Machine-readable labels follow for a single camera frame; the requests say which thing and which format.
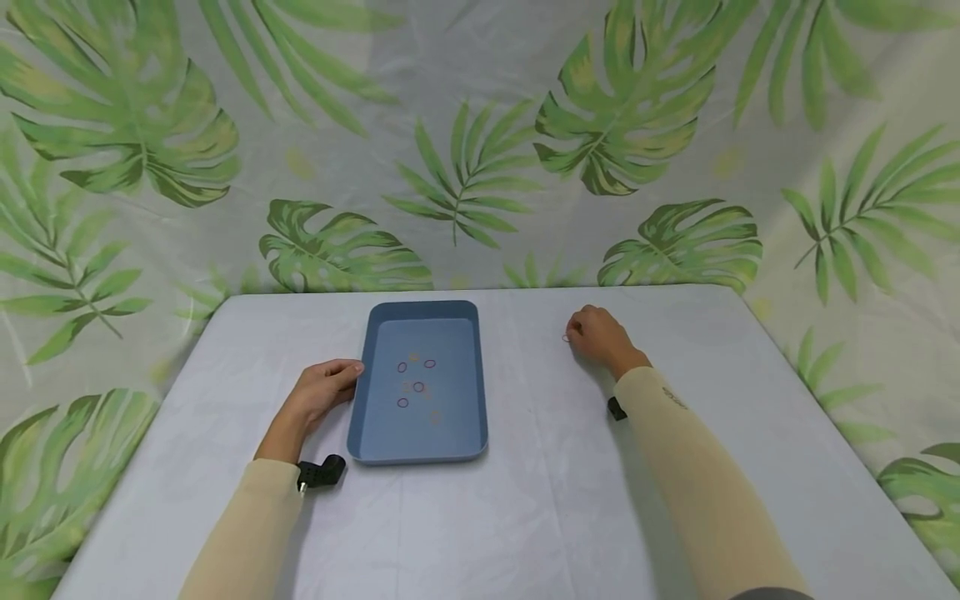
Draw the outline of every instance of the hand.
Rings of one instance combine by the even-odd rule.
[[[606,308],[588,304],[573,313],[566,324],[566,337],[578,354],[603,365],[614,379],[634,367],[651,366],[647,355],[634,347],[623,325]]]
[[[345,358],[307,367],[276,413],[253,455],[296,464],[306,438],[320,427],[333,407],[353,398],[363,363]]]

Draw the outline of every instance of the tray rim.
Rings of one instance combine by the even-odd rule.
[[[426,321],[428,318],[410,316],[422,310],[440,309],[441,315],[434,313],[429,319],[464,319],[470,321],[473,327],[473,352],[477,373],[477,404],[480,410],[480,448],[469,454],[445,456],[436,458],[399,458],[387,460],[369,460],[360,455],[360,445],[363,440],[364,419],[358,415],[366,414],[370,378],[372,369],[364,369],[357,379],[356,393],[350,412],[350,424],[347,433],[347,452],[350,457],[361,465],[370,467],[388,465],[423,465],[436,463],[462,463],[479,458],[487,450],[489,442],[489,427],[487,420],[487,394],[484,386],[483,353],[480,343],[480,314],[476,304],[469,300],[420,300],[402,302],[380,302],[370,311],[367,319],[367,332],[364,336],[362,361],[365,366],[373,362],[376,341],[380,326],[388,321]]]

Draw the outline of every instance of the printed logo on sleeve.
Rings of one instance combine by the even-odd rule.
[[[666,386],[663,386],[662,389],[663,389],[663,394],[668,398],[670,398],[671,400],[673,400],[674,404],[683,408],[684,410],[688,410],[686,408],[686,404],[684,404],[673,392],[671,392],[669,388],[667,388]]]

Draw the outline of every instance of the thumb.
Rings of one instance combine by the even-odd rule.
[[[337,386],[338,390],[345,390],[352,387],[357,382],[357,377],[363,372],[363,363],[357,361],[352,365],[347,365],[339,372],[332,374],[329,378]]]

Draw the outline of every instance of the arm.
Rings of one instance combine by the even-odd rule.
[[[623,327],[588,305],[574,314],[566,333],[575,349],[617,379],[614,393],[673,517],[701,600],[807,598],[804,579],[750,481]]]
[[[287,542],[300,514],[300,451],[327,413],[353,397],[358,361],[308,367],[274,417],[240,485],[190,568],[180,600],[274,597]]]

